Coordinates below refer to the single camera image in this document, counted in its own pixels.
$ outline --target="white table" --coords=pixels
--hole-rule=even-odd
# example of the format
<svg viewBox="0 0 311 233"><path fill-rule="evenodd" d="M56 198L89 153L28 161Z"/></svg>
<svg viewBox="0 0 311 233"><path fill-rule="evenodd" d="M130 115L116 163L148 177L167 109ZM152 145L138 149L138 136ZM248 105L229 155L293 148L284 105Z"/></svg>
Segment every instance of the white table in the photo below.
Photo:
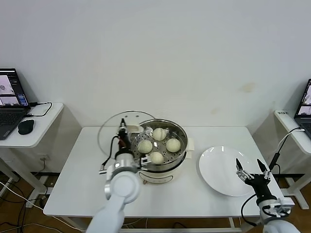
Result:
<svg viewBox="0 0 311 233"><path fill-rule="evenodd" d="M281 122L287 132L299 127L294 120L295 112L291 110L276 110L275 115ZM311 140L304 132L294 132L291 134L296 144L305 154L311 154ZM309 205L303 197L300 190L311 182L311 171L303 175L298 181L294 181L292 178L285 178L289 188L281 189L285 196L295 196L301 209L309 209Z"/></svg>
<svg viewBox="0 0 311 233"><path fill-rule="evenodd" d="M252 172L260 173L257 159L264 163L265 160L251 134L246 127L184 127L184 129L188 137L194 139L195 151L192 152L192 159L183 162L182 174L170 183L142 185L137 200L126 205L125 217L241 216L242 204L253 193L244 197L222 195L201 180L196 165L198 157L207 148L226 145L247 155L253 162ZM98 171L106 156L101 153L97 145L98 130L99 127L85 127L80 132L44 208L44 214L61 216L72 225L85 228L86 225L80 225L81 221L73 217L93 217L105 205L105 175L99 175ZM114 135L116 129L111 128L110 131L111 135ZM105 140L103 146L109 148L110 141L111 138ZM274 178L269 187L273 195L284 198ZM252 199L245 206L245 216L259 216L255 200ZM122 229L120 232L128 232L128 230L130 229ZM232 232L241 229L231 225L231 228L223 228L220 231Z"/></svg>
<svg viewBox="0 0 311 233"><path fill-rule="evenodd" d="M46 112L50 105L38 105L31 109L29 113L33 115L41 115ZM33 148L42 139L46 131L52 125L56 117L63 109L62 103L52 103L51 109L45 116L42 117L28 117L23 120L33 119L35 121L34 129L30 134L20 135L18 133L18 128L16 128L5 140L0 141L0 148L3 148L1 151L5 153L7 158L10 158L12 163L9 163L9 167L16 171L23 179L25 179L32 187L34 187L34 191L30 195L29 199L36 199L39 194L45 194L47 191L46 186L44 186L44 182L47 179L47 176L43 176L38 180L35 176L30 173L30 170L25 167L25 165L16 157L14 153L14 148ZM18 181L18 177L11 172L5 162L0 159L0 170L6 174L11 181Z"/></svg>

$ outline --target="laptop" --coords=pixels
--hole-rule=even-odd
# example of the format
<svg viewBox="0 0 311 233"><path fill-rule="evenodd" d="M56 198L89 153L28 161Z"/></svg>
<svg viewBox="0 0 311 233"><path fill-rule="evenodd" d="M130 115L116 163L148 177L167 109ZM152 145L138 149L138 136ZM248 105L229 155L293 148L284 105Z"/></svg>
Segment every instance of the laptop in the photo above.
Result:
<svg viewBox="0 0 311 233"><path fill-rule="evenodd" d="M294 119L311 138L311 79L308 81Z"/></svg>
<svg viewBox="0 0 311 233"><path fill-rule="evenodd" d="M16 70L0 68L0 140L10 135L29 110Z"/></svg>

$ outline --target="laptop screen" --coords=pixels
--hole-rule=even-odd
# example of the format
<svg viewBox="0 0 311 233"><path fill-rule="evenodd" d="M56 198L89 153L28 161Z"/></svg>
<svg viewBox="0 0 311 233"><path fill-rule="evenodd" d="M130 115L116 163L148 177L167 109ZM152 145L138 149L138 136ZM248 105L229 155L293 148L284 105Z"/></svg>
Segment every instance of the laptop screen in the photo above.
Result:
<svg viewBox="0 0 311 233"><path fill-rule="evenodd" d="M306 90L296 112L296 117L311 116L311 79L309 79Z"/></svg>
<svg viewBox="0 0 311 233"><path fill-rule="evenodd" d="M0 69L0 108L29 107L15 69Z"/></svg>

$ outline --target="robotic arm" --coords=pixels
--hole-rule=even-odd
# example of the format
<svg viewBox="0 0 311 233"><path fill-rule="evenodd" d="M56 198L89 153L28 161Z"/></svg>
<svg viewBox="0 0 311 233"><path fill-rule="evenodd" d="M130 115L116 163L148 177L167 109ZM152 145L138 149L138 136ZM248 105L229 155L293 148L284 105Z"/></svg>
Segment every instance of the robotic arm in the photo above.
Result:
<svg viewBox="0 0 311 233"><path fill-rule="evenodd" d="M99 171L99 174L107 175L104 187L107 205L94 216L86 233L118 233L124 222L125 205L136 200L140 192L140 183L135 175L140 170L140 166L134 162L124 119L121 121L117 137L119 151L115 155L114 164L107 170L102 164Z"/></svg>
<svg viewBox="0 0 311 233"><path fill-rule="evenodd" d="M245 182L245 184L253 187L257 196L256 204L260 210L260 219L264 233L299 233L297 228L283 220L287 217L292 209L290 205L284 205L280 199L277 199L270 192L268 184L271 181L271 172L268 171L266 166L258 159L258 165L263 174L250 174L243 170L243 167L238 159L237 162L237 175Z"/></svg>

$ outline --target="black computer mouse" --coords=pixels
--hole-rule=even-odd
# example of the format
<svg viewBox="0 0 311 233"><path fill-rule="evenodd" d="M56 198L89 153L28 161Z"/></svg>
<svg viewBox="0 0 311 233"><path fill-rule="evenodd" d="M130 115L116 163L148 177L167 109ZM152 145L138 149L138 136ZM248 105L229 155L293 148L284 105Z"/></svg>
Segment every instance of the black computer mouse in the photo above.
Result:
<svg viewBox="0 0 311 233"><path fill-rule="evenodd" d="M34 120L22 121L18 125L18 133L21 135L29 134L34 129Z"/></svg>

